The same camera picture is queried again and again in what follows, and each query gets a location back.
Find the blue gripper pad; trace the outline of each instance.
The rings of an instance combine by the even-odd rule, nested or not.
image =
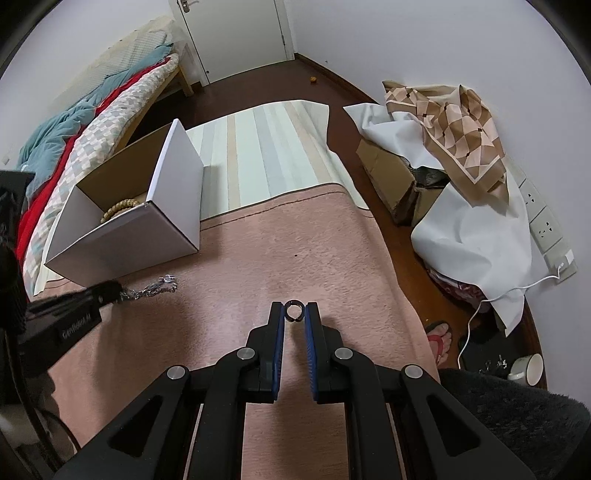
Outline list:
[[[316,350],[314,348],[314,335],[312,334],[312,322],[308,306],[304,315],[304,330],[306,332],[306,350],[308,353],[308,376],[310,377],[310,389],[312,398],[318,401],[318,368],[316,364]]]
[[[283,359],[283,337],[285,332],[285,305],[281,307],[279,324],[277,325],[277,336],[275,337],[275,349],[273,350],[273,383],[271,391],[273,399],[277,400],[279,386],[281,383],[281,361]]]

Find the white cable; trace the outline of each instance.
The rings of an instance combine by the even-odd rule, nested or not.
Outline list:
[[[476,317],[476,314],[480,311],[480,307],[482,307],[482,304],[485,302],[493,302],[496,301],[498,299],[503,298],[505,295],[507,295],[510,291],[513,290],[527,290],[528,288],[531,287],[535,287],[538,283],[542,283],[544,280],[549,280],[551,278],[555,278],[556,280],[560,280],[560,269],[564,267],[564,263],[561,263],[558,268],[556,269],[556,275],[548,275],[547,277],[541,278],[536,282],[533,282],[531,285],[526,285],[525,287],[514,287],[511,288],[510,290],[507,290],[504,294],[499,295],[498,297],[495,297],[494,299],[484,299],[481,300],[480,303],[478,304],[478,307],[476,308],[476,311],[474,312],[474,315],[472,315],[470,317],[470,320],[468,320],[468,334],[466,336],[466,343],[464,343],[464,346],[462,347],[462,350],[460,350],[460,353],[457,356],[457,367],[461,370],[462,366],[460,365],[460,358],[462,357],[462,354],[464,353],[464,350],[466,349],[466,347],[468,346],[468,342],[470,341],[470,324],[472,323],[472,320],[474,320],[474,318]]]

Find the power outlet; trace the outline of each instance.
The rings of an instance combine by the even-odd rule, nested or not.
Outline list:
[[[560,226],[548,207],[544,207],[530,223],[530,230],[543,254],[562,238]]]
[[[552,273],[556,273],[555,267],[556,264],[563,258],[567,252],[571,250],[570,245],[566,242],[564,238],[558,240],[558,242],[551,247],[545,254],[544,260],[546,260],[546,265],[548,265],[548,270]],[[562,282],[569,278],[571,275],[577,272],[577,264],[573,261],[570,265],[566,268],[560,270],[560,280],[558,282]]]
[[[535,219],[535,217],[544,209],[546,204],[542,200],[538,190],[534,187],[534,184],[531,183],[529,180],[525,179],[521,186],[519,187],[519,191],[523,199],[525,200],[525,210],[527,210],[527,218],[530,220]]]

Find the blue blanket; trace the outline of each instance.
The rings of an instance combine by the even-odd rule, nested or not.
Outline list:
[[[31,171],[35,174],[35,178],[27,187],[29,205],[56,170],[68,139],[76,135],[80,127],[85,127],[92,122],[95,110],[101,102],[136,73],[169,55],[172,46],[172,44],[166,44],[156,47],[130,69],[108,76],[96,89],[68,110],[54,115],[37,127],[21,148],[17,163],[19,170]]]

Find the wooden bead bracelet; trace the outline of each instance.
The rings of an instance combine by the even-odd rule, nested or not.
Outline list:
[[[100,219],[101,223],[108,222],[111,220],[117,213],[121,213],[123,210],[127,210],[133,207],[137,207],[140,204],[139,201],[134,199],[126,199],[121,200],[120,202],[115,203],[109,210],[105,212],[103,218]]]

